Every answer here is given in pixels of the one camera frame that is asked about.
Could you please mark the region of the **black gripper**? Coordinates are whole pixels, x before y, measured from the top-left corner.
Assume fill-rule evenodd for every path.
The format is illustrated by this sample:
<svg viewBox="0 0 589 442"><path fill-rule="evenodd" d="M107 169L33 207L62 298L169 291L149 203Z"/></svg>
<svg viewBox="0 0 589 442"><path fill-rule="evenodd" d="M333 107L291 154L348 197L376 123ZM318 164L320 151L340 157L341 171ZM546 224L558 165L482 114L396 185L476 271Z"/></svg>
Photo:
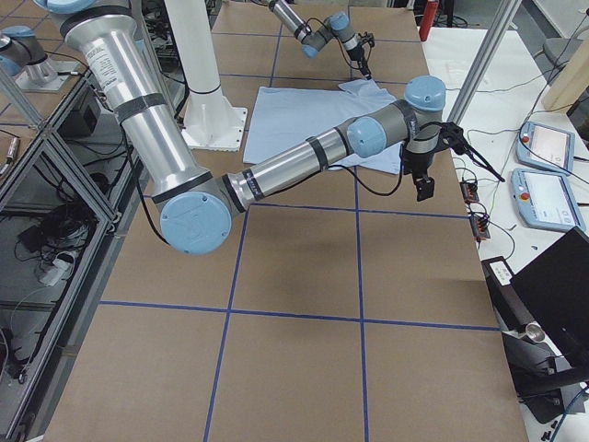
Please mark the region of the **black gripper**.
<svg viewBox="0 0 589 442"><path fill-rule="evenodd" d="M434 149L435 152L450 149L459 156L468 157L474 165L487 170L498 182L505 182L505 178L491 163L473 146L466 142L462 128L454 122L432 122L432 125L439 128L438 141Z"/></svg>
<svg viewBox="0 0 589 442"><path fill-rule="evenodd" d="M369 50L374 47L374 34L371 32L353 33L347 40L347 54L352 62L361 65L361 74L366 80L372 78L368 66L368 56L365 54L364 46L368 45Z"/></svg>

